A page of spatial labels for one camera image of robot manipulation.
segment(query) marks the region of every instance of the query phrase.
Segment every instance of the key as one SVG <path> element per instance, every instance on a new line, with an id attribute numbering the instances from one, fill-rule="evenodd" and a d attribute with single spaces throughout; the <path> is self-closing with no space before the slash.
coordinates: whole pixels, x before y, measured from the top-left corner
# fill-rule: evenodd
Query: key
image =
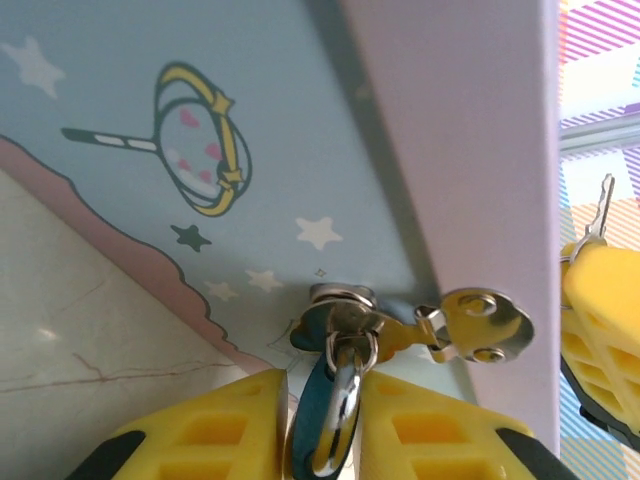
<path id="1" fill-rule="evenodd" d="M 602 181 L 602 192 L 600 193 L 600 200 L 598 200 L 598 208 L 596 210 L 596 216 L 593 221 L 584 228 L 584 237 L 576 244 L 576 247 L 571 253 L 571 263 L 575 262 L 580 250 L 589 243 L 598 243 L 606 245 L 607 242 L 604 239 L 604 234 L 607 230 L 607 214 L 609 213 L 609 206 L 611 205 L 611 197 L 613 196 L 613 187 L 616 180 L 608 173 Z"/>

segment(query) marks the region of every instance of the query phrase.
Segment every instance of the cartoon wall panel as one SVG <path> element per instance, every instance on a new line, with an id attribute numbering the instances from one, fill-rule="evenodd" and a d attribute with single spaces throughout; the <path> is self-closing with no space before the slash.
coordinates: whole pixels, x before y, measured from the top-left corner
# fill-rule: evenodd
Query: cartoon wall panel
<path id="1" fill-rule="evenodd" d="M 2 168 L 245 370 L 287 368 L 294 394 L 313 358 L 287 332 L 312 284 L 436 293 L 324 5 L 333 51 L 295 0 L 12 1 L 0 21 Z M 421 352 L 386 368 L 469 397 L 460 365 Z"/>

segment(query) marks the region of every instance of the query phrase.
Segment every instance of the light blue panel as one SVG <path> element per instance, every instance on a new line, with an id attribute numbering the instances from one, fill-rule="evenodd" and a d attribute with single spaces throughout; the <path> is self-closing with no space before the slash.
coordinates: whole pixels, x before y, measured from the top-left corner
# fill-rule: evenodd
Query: light blue panel
<path id="1" fill-rule="evenodd" d="M 109 223 L 169 255 L 208 299 L 211 320 L 229 341 L 292 371 L 293 393 L 301 391 L 311 361 L 280 337 L 307 305 L 311 284 L 364 284 L 411 302 L 436 294 L 391 149 L 366 88 L 356 91 L 365 80 L 343 20 L 331 2 L 309 5 L 313 15 L 295 0 L 11 1 L 0 23 L 0 132 L 70 178 Z M 176 104 L 162 122 L 154 119 L 156 79 L 174 61 L 235 102 L 228 117 Z M 183 84 L 172 89 L 161 103 L 197 97 Z M 61 133 L 150 139 L 156 122 L 156 148 L 173 162 L 171 171 L 209 184 L 191 182 L 196 190 L 219 193 L 224 168 L 212 157 L 228 153 L 223 117 L 237 127 L 240 156 L 240 136 L 246 141 L 253 168 L 243 195 L 215 218 L 192 208 L 155 153 L 70 141 Z M 169 153 L 173 147 L 180 151 Z M 246 156 L 240 160 L 246 175 Z M 171 228 L 192 225 L 210 242 L 200 252 L 177 243 Z M 316 245 L 297 238 L 301 225 Z M 334 241 L 322 245 L 323 234 Z M 249 283 L 264 272 L 275 280 L 269 292 L 268 274 L 254 280 L 264 289 Z M 394 362 L 405 378 L 462 395 L 450 367 L 411 354 Z"/>

